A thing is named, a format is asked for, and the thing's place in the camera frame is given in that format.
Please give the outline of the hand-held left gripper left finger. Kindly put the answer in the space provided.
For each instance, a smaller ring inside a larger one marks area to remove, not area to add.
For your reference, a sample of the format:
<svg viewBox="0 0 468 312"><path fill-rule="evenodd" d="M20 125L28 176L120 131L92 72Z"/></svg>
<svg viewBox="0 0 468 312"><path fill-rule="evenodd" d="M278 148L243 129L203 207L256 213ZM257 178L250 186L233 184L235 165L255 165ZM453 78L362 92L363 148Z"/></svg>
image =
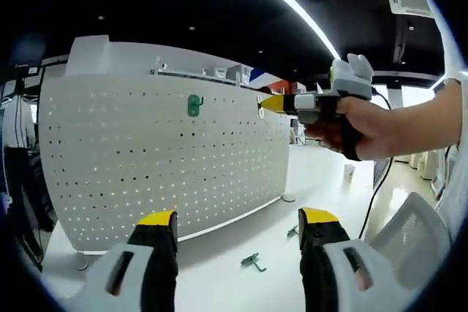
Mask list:
<svg viewBox="0 0 468 312"><path fill-rule="evenodd" d="M174 311L178 276L177 212L140 219L86 274L83 311Z"/></svg>

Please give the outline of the person's right hand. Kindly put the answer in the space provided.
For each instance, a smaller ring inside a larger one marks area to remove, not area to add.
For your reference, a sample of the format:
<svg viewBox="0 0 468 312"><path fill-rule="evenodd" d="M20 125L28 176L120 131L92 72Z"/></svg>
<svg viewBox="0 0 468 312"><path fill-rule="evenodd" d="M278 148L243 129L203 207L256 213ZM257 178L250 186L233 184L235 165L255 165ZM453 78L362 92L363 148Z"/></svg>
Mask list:
<svg viewBox="0 0 468 312"><path fill-rule="evenodd" d="M387 122L390 111L371 102L354 97L340 99L336 107L355 130L361 133L355 144L355 154L360 160L384 159L390 156L390 129ZM307 124L305 133L321 141L328 149L345 154L346 139L342 125L335 121L317 121Z"/></svg>

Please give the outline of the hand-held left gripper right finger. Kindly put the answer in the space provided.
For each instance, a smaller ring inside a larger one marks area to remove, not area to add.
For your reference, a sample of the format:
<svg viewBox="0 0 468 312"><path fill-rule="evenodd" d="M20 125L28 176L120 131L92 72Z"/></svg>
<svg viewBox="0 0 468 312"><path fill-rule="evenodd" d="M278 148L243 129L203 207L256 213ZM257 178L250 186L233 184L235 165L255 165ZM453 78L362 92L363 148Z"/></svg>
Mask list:
<svg viewBox="0 0 468 312"><path fill-rule="evenodd" d="M373 301L373 279L354 248L340 248L344 255L332 262L328 244L350 241L338 218L326 210L298 210L298 237L306 311L378 311Z"/></svg>

